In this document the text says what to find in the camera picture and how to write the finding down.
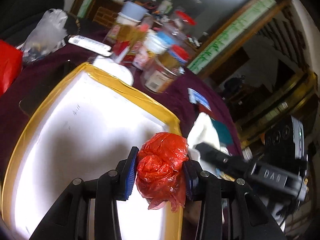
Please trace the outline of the red plastic bag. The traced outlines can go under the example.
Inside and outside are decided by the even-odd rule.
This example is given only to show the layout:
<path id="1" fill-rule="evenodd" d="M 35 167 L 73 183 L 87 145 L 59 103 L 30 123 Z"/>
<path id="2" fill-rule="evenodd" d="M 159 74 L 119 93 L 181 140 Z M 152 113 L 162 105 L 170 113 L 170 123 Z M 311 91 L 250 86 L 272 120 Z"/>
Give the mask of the red plastic bag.
<path id="1" fill-rule="evenodd" d="M 182 166 L 188 159 L 188 143 L 180 135 L 159 132 L 144 143 L 137 154 L 136 186 L 149 210 L 161 209 L 167 202 L 172 212 L 184 207 Z"/>

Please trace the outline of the teal facial tissue pack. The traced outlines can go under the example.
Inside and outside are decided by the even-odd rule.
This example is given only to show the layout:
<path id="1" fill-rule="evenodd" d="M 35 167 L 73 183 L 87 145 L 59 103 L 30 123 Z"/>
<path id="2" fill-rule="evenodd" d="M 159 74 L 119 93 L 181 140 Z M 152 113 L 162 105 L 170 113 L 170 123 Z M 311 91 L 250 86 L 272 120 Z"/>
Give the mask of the teal facial tissue pack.
<path id="1" fill-rule="evenodd" d="M 211 119 L 213 127 L 217 131 L 217 135 L 219 137 L 219 142 L 222 145 L 229 146 L 233 145 L 233 138 L 229 132 L 227 126 L 217 120 Z"/>

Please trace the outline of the yellow rimmed white box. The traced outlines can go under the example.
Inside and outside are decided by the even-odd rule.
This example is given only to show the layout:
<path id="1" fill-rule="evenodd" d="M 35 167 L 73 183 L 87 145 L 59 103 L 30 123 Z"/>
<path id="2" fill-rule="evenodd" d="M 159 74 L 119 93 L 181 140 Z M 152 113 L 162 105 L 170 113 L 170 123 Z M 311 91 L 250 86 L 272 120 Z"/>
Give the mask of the yellow rimmed white box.
<path id="1" fill-rule="evenodd" d="M 89 64 L 69 73 L 24 128 L 2 187 L 2 218 L 28 239 L 75 178 L 99 178 L 155 133 L 180 134 L 178 117 L 143 92 Z"/>

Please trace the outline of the blue white tissue packet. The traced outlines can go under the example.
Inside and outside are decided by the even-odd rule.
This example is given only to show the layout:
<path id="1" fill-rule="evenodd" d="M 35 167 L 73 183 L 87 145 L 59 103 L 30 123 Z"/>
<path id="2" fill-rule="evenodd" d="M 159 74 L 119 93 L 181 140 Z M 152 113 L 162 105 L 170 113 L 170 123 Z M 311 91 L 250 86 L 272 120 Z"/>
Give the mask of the blue white tissue packet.
<path id="1" fill-rule="evenodd" d="M 192 88 L 188 88 L 189 102 L 195 105 L 199 112 L 211 111 L 208 100 L 199 92 Z"/>

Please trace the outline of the purple velvet tablecloth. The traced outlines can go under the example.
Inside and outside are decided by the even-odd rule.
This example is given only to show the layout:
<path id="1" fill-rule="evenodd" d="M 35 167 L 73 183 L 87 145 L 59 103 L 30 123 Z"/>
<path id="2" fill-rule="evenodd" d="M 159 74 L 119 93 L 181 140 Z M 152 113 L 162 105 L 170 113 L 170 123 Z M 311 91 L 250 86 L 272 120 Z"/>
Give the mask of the purple velvet tablecloth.
<path id="1" fill-rule="evenodd" d="M 29 117 L 19 108 L 19 103 L 58 66 L 70 60 L 75 65 L 86 62 L 92 52 L 85 49 L 66 45 L 44 59 L 36 61 L 22 70 L 18 78 L 1 96 L 1 177 L 4 177 L 14 147 L 24 130 Z M 180 130 L 187 136 L 196 120 L 195 106 L 189 101 L 188 89 L 191 88 L 207 99 L 213 117 L 225 124 L 233 143 L 228 147 L 232 155 L 241 155 L 238 133 L 222 98 L 209 88 L 193 72 L 186 69 L 184 74 L 172 83 L 164 93 L 154 94 L 141 84 L 140 72 L 134 74 L 133 87 L 147 94 L 162 104 L 180 120 Z"/>

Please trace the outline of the orange label clear jar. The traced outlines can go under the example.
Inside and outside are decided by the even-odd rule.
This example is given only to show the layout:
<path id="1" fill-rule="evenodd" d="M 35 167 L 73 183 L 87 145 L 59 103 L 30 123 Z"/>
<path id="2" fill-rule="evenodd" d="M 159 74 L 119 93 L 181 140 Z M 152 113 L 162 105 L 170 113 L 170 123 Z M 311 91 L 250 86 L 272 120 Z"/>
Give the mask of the orange label clear jar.
<path id="1" fill-rule="evenodd" d="M 172 45 L 162 55 L 149 63 L 142 75 L 142 84 L 153 93 L 164 92 L 179 76 L 184 74 L 184 65 L 189 54 L 181 46 Z"/>

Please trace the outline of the red paper bag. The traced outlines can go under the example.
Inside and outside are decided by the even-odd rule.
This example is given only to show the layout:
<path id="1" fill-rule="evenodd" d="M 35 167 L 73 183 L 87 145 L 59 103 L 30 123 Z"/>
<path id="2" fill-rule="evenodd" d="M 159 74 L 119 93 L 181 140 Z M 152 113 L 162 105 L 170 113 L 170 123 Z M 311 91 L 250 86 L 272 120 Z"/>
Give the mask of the red paper bag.
<path id="1" fill-rule="evenodd" d="M 0 96 L 2 96 L 22 71 L 23 53 L 7 42 L 0 42 Z"/>

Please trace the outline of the clear jar red lid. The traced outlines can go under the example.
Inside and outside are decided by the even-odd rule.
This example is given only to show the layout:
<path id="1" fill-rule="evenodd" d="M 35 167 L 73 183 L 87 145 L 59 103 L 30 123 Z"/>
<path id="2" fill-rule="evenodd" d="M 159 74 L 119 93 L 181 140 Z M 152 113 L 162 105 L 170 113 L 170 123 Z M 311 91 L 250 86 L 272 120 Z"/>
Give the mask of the clear jar red lid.
<path id="1" fill-rule="evenodd" d="M 196 25 L 196 22 L 193 18 L 180 10 L 174 11 L 171 20 L 174 22 L 176 27 L 178 27 L 178 29 L 185 34 L 190 33 L 193 27 Z"/>

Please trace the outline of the clear plastic bag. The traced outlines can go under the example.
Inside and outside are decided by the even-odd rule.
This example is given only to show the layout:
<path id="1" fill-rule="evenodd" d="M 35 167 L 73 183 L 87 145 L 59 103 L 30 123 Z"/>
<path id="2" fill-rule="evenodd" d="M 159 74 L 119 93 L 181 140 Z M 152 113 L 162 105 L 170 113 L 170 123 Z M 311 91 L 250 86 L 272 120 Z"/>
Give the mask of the clear plastic bag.
<path id="1" fill-rule="evenodd" d="M 21 48 L 24 64 L 39 60 L 59 47 L 67 36 L 67 19 L 67 14 L 61 9 L 50 9 L 44 13 Z"/>

